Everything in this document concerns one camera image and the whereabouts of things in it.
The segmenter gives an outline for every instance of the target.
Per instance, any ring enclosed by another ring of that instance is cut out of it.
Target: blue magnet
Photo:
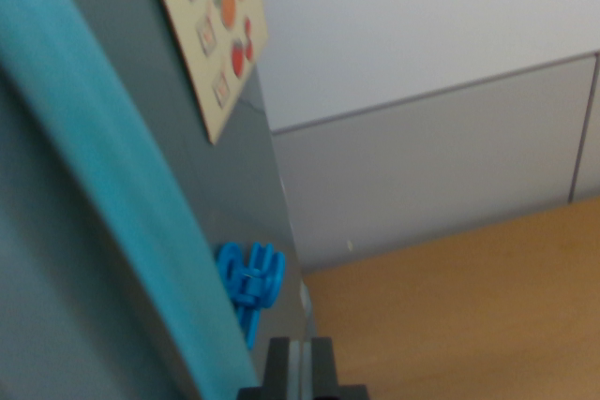
[[[217,257],[218,273],[236,308],[247,347],[254,347],[262,308],[270,308],[279,295],[285,274],[285,255],[272,244],[255,243],[248,265],[236,243],[221,247]]]

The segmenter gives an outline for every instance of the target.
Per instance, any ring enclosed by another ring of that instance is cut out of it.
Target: orange illustration
[[[221,10],[221,20],[228,30],[235,23],[235,0],[215,0],[215,5]]]

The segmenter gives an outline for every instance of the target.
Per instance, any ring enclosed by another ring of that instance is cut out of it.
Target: black plastic part
[[[264,377],[262,378],[261,400],[286,400],[288,395],[288,359],[290,338],[274,337],[269,343]]]
[[[261,388],[243,388],[237,392],[237,400],[260,400]]]
[[[312,396],[315,400],[339,400],[334,345],[330,337],[312,339]]]
[[[364,384],[340,386],[339,395],[341,400],[368,400],[367,386]]]

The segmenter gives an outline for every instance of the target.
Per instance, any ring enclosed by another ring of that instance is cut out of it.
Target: cabinet panel
[[[600,96],[596,91],[579,163],[575,200],[597,195],[600,195]]]
[[[567,203],[594,62],[276,135],[304,268]]]

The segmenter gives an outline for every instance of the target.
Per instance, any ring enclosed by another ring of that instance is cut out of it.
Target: red apple illustration
[[[252,61],[252,55],[253,55],[253,50],[252,50],[252,41],[248,40],[247,44],[246,44],[246,58],[248,61]]]
[[[244,46],[239,39],[234,41],[232,45],[232,66],[233,73],[239,79],[244,70]]]
[[[246,31],[246,36],[250,37],[250,19],[248,16],[244,20],[244,30]]]

